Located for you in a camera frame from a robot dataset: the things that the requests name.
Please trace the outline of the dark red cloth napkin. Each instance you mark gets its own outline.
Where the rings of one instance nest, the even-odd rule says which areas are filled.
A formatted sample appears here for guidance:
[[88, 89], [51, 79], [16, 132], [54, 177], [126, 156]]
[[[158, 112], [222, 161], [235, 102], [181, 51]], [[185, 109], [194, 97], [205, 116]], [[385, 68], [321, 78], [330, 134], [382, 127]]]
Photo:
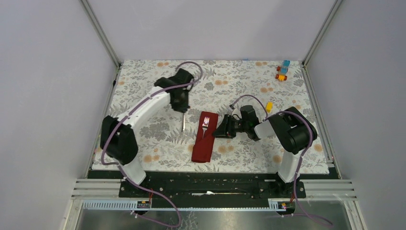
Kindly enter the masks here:
[[[205, 138], [202, 138], [203, 135], [202, 124], [203, 119], [206, 116], [210, 117], [210, 125], [205, 133], [206, 134]], [[212, 136], [212, 133], [217, 128], [218, 117], [219, 115], [216, 113], [206, 111], [201, 112], [195, 144], [192, 149], [192, 157], [191, 157], [192, 162], [206, 163], [211, 161], [211, 156], [214, 147], [214, 137]]]

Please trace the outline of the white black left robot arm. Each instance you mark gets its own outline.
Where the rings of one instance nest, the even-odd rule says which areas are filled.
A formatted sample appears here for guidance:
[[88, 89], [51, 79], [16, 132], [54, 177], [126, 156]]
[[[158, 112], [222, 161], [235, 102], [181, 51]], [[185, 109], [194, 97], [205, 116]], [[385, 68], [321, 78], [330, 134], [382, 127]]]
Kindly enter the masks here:
[[139, 149], [136, 140], [138, 131], [167, 105], [176, 112], [186, 113], [190, 108], [189, 91], [193, 84], [194, 76], [184, 69], [178, 69], [174, 76], [158, 79], [134, 107], [117, 117], [108, 115], [103, 119], [101, 162], [107, 165], [104, 156], [112, 158], [113, 164], [122, 170], [124, 177], [132, 181], [130, 191], [135, 196], [146, 195], [149, 186], [144, 181], [146, 172], [136, 159]]

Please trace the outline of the silver fork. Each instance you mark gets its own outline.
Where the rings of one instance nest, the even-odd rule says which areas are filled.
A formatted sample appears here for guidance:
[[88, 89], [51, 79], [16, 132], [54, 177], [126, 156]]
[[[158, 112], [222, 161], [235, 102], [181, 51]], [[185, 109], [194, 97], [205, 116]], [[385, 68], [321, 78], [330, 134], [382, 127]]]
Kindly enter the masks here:
[[202, 124], [202, 130], [203, 130], [202, 138], [205, 138], [205, 136], [206, 136], [205, 133], [206, 133], [206, 131], [208, 130], [209, 125], [210, 125], [210, 117], [206, 116], [206, 117], [203, 119], [203, 124]]

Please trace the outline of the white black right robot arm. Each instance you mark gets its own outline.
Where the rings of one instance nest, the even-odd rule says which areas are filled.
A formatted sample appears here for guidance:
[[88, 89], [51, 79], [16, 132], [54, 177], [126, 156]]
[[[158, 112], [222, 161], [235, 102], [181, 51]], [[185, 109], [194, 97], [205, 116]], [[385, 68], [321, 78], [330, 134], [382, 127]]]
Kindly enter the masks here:
[[299, 151], [306, 151], [311, 147], [317, 139], [316, 129], [295, 107], [271, 115], [263, 122], [259, 121], [251, 105], [242, 106], [240, 114], [238, 118], [225, 115], [212, 136], [231, 139], [237, 133], [245, 133], [253, 141], [276, 137], [284, 148], [284, 153], [277, 172], [279, 181], [275, 183], [274, 190], [278, 196], [287, 197], [293, 192], [292, 183], [300, 176], [299, 169], [304, 154]]

